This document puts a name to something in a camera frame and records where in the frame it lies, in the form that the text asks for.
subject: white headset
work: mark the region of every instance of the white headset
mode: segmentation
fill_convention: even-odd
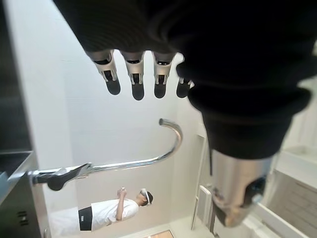
[[[146,190],[145,188],[142,188],[142,189],[141,189],[141,192],[142,192],[142,193],[145,193],[145,195],[146,195],[146,197],[147,197],[147,200],[148,200],[147,206],[152,205],[152,203],[150,202],[150,198],[149,198],[149,195],[148,195],[147,190]]]

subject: person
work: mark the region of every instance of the person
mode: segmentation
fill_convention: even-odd
[[[134,217],[140,206],[151,205],[153,196],[142,189],[135,199],[126,198],[127,191],[122,188],[117,192],[117,199],[92,203],[90,207],[78,210],[70,208],[53,212],[49,215],[52,234],[71,236],[80,231],[96,231],[113,223]]]

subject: person's arm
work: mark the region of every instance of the person's arm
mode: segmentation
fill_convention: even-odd
[[[119,193],[119,203],[118,203],[118,208],[117,208],[117,213],[115,218],[117,221],[122,221],[123,201],[124,201],[125,195],[127,194],[127,191],[121,190],[118,193]]]

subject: robotic hand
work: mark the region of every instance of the robotic hand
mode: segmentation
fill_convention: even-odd
[[[120,92],[113,49],[124,56],[136,100],[144,95],[144,51],[154,55],[158,98],[175,52],[183,54],[176,93],[203,115],[216,215],[225,226],[240,224],[264,192],[292,116],[309,102],[310,92],[297,84],[317,73],[316,3],[54,2],[112,94]]]

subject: hand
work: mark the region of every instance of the hand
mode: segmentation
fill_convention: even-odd
[[[127,195],[127,190],[118,190],[118,193],[117,193],[118,198],[125,197],[126,195]]]

